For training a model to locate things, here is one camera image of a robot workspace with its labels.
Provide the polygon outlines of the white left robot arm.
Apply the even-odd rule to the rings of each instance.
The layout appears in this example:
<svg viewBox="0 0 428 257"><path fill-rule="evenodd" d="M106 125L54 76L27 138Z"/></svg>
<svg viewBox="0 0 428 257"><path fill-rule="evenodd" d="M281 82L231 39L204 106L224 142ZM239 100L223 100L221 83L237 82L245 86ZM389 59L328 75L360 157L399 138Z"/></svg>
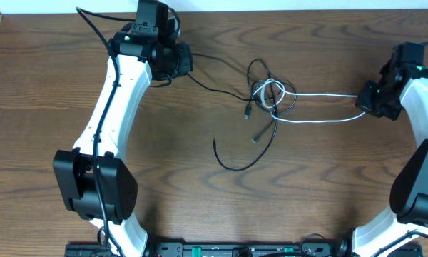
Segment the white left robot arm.
<svg viewBox="0 0 428 257"><path fill-rule="evenodd" d="M53 171L64 205L97 229L95 244L70 243L67 256L148 256L148 234L134 208L138 184L126 167L126 149L139 103L150 86L169 86L193 69L180 19L160 1L140 1L104 41L107 72L92 116L70 151L59 150Z"/></svg>

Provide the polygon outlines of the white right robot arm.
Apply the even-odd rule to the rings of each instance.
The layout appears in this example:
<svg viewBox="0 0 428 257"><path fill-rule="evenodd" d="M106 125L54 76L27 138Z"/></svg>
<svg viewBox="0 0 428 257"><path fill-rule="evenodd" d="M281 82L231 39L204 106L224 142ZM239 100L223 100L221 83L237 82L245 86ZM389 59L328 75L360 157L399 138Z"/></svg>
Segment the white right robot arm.
<svg viewBox="0 0 428 257"><path fill-rule="evenodd" d="M367 81L355 106L377 118L397 120L405 111L417 149L398 174L389 205L369 223L349 232L338 256L388 256L410 241L428 238L428 68L427 43L396 45L380 69L378 82Z"/></svg>

